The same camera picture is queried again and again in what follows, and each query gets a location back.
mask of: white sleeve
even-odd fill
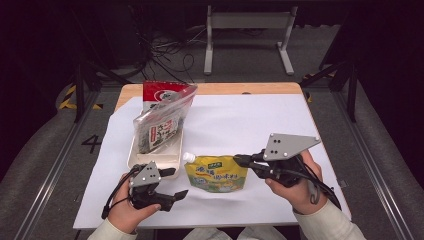
[[[124,233],[113,226],[106,218],[102,224],[88,237],[89,240],[135,240],[137,234]]]
[[[310,215],[295,213],[294,215],[303,233],[309,240],[365,239],[358,226],[352,223],[346,215],[329,200],[324,207],[316,213]]]

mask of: metal frame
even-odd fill
[[[293,75],[294,70],[287,54],[287,44],[289,42],[291,30],[296,18],[297,7],[292,7],[290,12],[212,12],[208,5],[206,20],[207,46],[205,55],[204,74],[212,74],[213,41],[212,29],[229,28],[283,28],[284,39],[277,42],[278,51],[287,75]]]

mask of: person's right hand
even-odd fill
[[[314,162],[309,151],[305,150],[301,153],[301,155],[303,162],[308,165],[322,181],[321,166]],[[304,178],[302,178],[298,184],[290,188],[286,188],[270,178],[267,178],[265,182],[271,188],[272,192],[287,199],[293,208],[301,214],[308,215],[315,213],[327,203],[327,197],[324,194],[320,195],[320,199],[317,204],[311,203],[308,181]]]

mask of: white paper sheet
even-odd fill
[[[141,108],[142,98],[135,97],[110,117],[74,228],[96,228],[103,221],[100,216],[106,200],[121,175],[129,171],[132,120]],[[258,153],[265,148],[270,133],[319,137],[302,94],[198,95],[184,123],[182,152],[196,155]],[[351,218],[323,143],[310,148],[310,152],[323,169],[324,182],[334,187],[343,212]],[[156,190],[173,195],[186,189],[189,190],[186,198],[175,202],[170,212],[157,212],[140,227],[297,224],[289,203],[274,195],[264,180],[250,169],[244,189],[233,193],[208,193],[192,187],[182,165],[176,179],[163,180]]]

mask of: white tray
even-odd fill
[[[178,177],[181,147],[183,143],[183,131],[180,130],[169,141],[164,143],[159,148],[147,154],[141,154],[137,151],[137,146],[134,146],[134,138],[131,143],[131,149],[128,156],[128,168],[132,168],[135,164],[148,164],[151,161],[156,162],[159,169],[175,168],[174,175],[164,177],[164,179],[172,179]]]

